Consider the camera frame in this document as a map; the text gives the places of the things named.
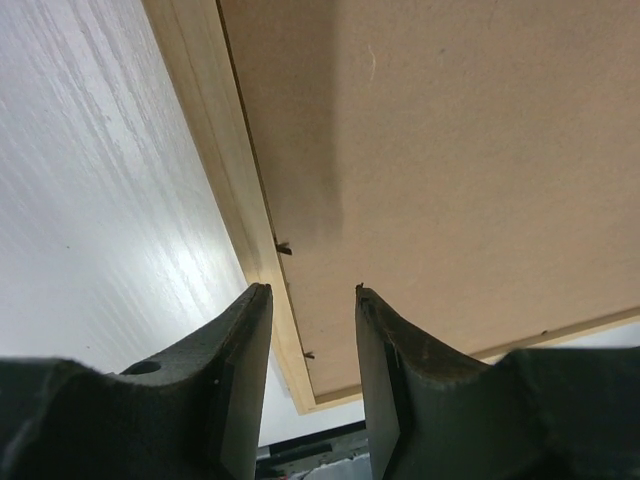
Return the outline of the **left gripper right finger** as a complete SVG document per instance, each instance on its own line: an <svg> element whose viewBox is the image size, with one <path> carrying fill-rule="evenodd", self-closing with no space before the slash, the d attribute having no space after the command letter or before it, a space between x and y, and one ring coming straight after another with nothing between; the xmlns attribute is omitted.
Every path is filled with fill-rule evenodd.
<svg viewBox="0 0 640 480"><path fill-rule="evenodd" d="M377 479L635 479L639 351L521 349L488 365L356 290Z"/></svg>

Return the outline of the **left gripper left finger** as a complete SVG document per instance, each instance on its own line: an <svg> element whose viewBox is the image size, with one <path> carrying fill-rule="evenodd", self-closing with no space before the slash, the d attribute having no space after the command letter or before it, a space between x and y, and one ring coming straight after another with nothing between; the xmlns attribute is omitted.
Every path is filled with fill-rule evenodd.
<svg viewBox="0 0 640 480"><path fill-rule="evenodd" d="M256 283L119 374L63 358L4 358L2 477L252 478L271 327L271 288Z"/></svg>

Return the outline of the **wooden picture frame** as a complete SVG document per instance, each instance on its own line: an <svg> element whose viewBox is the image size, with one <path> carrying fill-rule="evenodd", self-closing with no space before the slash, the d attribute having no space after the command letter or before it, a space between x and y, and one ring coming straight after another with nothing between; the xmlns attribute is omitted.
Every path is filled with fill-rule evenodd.
<svg viewBox="0 0 640 480"><path fill-rule="evenodd" d="M637 2L144 7L299 412L358 284L480 360L638 319Z"/></svg>

